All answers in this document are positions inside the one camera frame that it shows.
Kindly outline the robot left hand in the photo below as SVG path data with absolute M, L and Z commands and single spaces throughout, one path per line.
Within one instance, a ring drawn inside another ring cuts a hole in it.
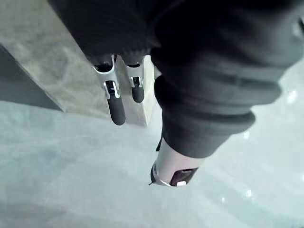
M 303 56 L 301 0 L 51 0 L 85 57 L 107 69 L 149 55 L 162 110 L 151 181 L 187 184 L 202 161 L 273 103 Z

